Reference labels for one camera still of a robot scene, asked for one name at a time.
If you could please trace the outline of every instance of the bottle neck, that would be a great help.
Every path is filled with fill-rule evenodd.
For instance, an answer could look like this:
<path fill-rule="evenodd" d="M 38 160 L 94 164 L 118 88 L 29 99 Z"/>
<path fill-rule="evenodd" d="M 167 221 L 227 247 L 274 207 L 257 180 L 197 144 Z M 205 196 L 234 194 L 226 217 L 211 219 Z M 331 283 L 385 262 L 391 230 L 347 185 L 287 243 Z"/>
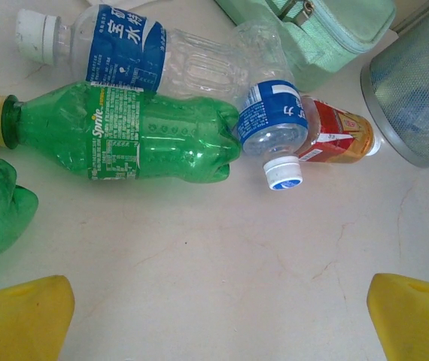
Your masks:
<path fill-rule="evenodd" d="M 271 147 L 263 155 L 263 164 L 266 164 L 272 159 L 281 158 L 283 156 L 293 156 L 297 153 L 298 148 L 293 147 L 290 144 L 277 145 Z"/>
<path fill-rule="evenodd" d="M 54 65 L 67 63 L 71 60 L 72 28 L 59 23 L 54 39 Z"/>
<path fill-rule="evenodd" d="M 15 96 L 0 97 L 0 146 L 14 149 L 17 139 L 17 123 L 20 119 L 21 102 Z"/>

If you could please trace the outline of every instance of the nutrition label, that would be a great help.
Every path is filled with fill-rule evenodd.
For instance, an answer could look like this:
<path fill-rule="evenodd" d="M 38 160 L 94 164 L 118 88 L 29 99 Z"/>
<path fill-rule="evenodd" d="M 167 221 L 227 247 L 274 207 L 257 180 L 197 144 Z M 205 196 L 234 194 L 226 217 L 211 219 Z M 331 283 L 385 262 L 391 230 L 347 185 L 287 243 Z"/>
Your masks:
<path fill-rule="evenodd" d="M 254 134 L 258 129 L 269 126 L 265 104 L 260 101 L 250 105 L 250 111 L 243 113 L 242 120 L 238 124 L 238 134 L 242 136 L 242 139 L 248 138 L 247 135 Z"/>
<path fill-rule="evenodd" d="M 88 145 L 91 179 L 126 179 L 138 171 L 139 120 L 142 93 L 138 89 L 97 86 Z"/>

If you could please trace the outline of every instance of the yellow plastic object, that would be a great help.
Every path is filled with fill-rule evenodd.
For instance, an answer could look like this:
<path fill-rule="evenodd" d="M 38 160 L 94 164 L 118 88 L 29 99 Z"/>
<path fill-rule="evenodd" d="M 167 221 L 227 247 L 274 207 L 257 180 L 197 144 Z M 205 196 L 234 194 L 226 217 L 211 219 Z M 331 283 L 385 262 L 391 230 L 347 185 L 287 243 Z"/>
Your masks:
<path fill-rule="evenodd" d="M 388 361 L 429 361 L 429 283 L 377 274 L 367 304 Z"/>
<path fill-rule="evenodd" d="M 63 276 L 0 290 L 0 360 L 57 361 L 73 312 Z"/>

